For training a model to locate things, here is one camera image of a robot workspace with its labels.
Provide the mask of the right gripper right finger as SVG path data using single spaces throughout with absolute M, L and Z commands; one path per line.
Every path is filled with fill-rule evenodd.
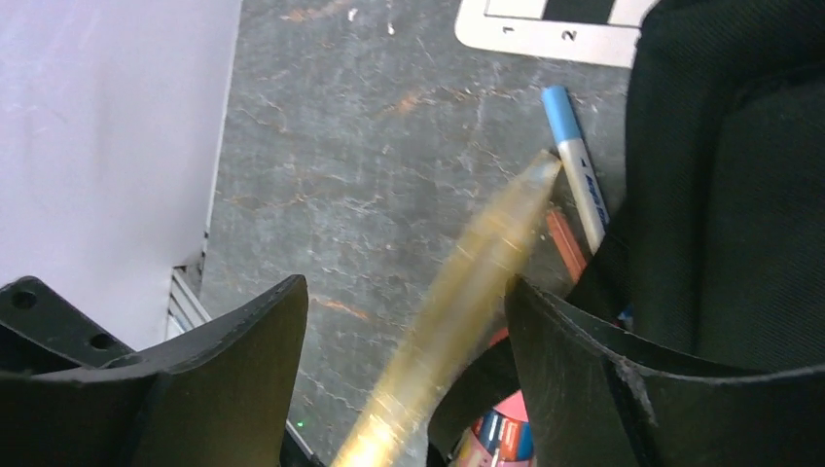
M 824 369 L 719 365 L 517 279 L 506 314 L 543 466 L 820 466 Z

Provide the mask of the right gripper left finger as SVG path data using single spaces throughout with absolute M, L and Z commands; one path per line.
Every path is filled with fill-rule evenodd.
M 5 466 L 306 466 L 287 421 L 305 279 L 100 368 L 1 369 Z

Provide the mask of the yellow book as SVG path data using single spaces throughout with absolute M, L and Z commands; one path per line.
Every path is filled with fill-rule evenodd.
M 560 171 L 560 159 L 541 151 L 468 222 L 334 465 L 391 465 L 432 415 L 526 264 Z

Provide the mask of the black student backpack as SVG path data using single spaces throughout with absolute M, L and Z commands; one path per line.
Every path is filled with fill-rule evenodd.
M 559 298 L 719 365 L 824 369 L 824 5 L 662 1 L 626 106 L 626 199 Z M 510 326 L 428 426 L 430 466 L 521 391 Z

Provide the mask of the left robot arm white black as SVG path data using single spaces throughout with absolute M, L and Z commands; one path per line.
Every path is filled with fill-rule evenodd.
M 1 288 L 1 369 L 39 375 L 100 368 L 132 349 L 64 300 L 25 276 Z

